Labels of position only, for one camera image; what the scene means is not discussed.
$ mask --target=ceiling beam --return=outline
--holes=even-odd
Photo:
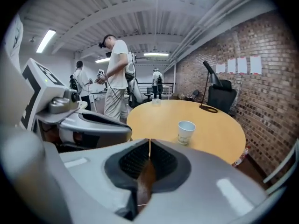
[[[136,61],[137,64],[167,64],[169,65],[169,59],[167,56],[153,56],[153,57],[145,57],[143,54],[146,52],[134,52],[134,54],[136,55]],[[79,55],[79,59],[84,59],[87,58],[86,56],[83,57],[82,55]],[[98,55],[96,55],[96,53],[90,55],[86,61],[92,62],[92,61],[96,61],[98,60]]]
[[[134,0],[100,10],[92,14],[91,16],[86,17],[77,25],[69,29],[63,36],[61,36],[57,41],[57,44],[55,45],[52,53],[55,54],[65,44],[65,42],[79,34],[81,31],[97,23],[127,13],[152,10],[155,9],[155,7],[156,1],[154,0]],[[172,11],[176,13],[185,13],[196,17],[200,17],[201,15],[203,15],[205,11],[203,8],[199,6],[175,0],[159,0],[159,10]]]
[[[124,36],[122,39],[128,46],[135,45],[135,44],[154,44],[155,43],[155,36],[154,35],[131,35],[131,36]],[[156,35],[156,42],[157,43],[173,43],[173,44],[180,44],[183,40],[182,36],[178,35]],[[81,59],[91,56],[94,53],[100,53],[105,55],[106,51],[104,49],[100,49],[98,44],[91,46],[90,48],[85,49],[81,52]]]

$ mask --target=red brick wall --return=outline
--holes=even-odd
[[[250,55],[262,57],[262,75],[250,75]],[[274,11],[248,20],[210,40],[177,64],[178,94],[203,92],[207,60],[217,63],[247,57],[248,74],[221,74],[237,90],[232,109],[241,124],[250,155],[271,173],[299,134],[299,53],[288,27]]]

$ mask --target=white paper cup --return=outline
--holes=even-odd
[[[180,121],[178,123],[178,142],[187,145],[196,129],[196,125],[190,121]]]

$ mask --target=person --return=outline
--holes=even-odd
[[[117,40],[114,35],[106,35],[99,46],[111,50],[107,73],[103,74],[97,81],[99,84],[108,83],[104,115],[119,121],[120,118],[126,118],[128,115],[124,102],[124,94],[128,86],[125,77],[125,67],[128,64],[128,47],[123,40]]]
[[[76,69],[75,73],[73,74],[73,78],[76,81],[78,93],[79,93],[82,101],[87,102],[87,107],[85,109],[91,111],[88,86],[90,84],[92,84],[93,82],[91,79],[87,78],[87,74],[83,69],[82,61],[77,61],[76,67],[77,67],[77,69]]]
[[[158,68],[154,69],[153,74],[153,92],[154,92],[154,99],[157,99],[157,93],[159,93],[159,99],[162,99],[162,92],[163,92],[163,76]]]

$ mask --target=fluorescent light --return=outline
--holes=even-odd
[[[144,56],[168,56],[168,53],[144,53]]]
[[[39,47],[37,48],[37,53],[42,53],[45,47],[47,46],[48,42],[51,40],[51,38],[54,36],[56,31],[54,30],[49,30],[47,34],[44,36],[41,44],[39,44]]]
[[[100,60],[96,60],[96,63],[102,63],[102,62],[108,62],[110,61],[110,58],[105,58],[105,59],[100,59]]]

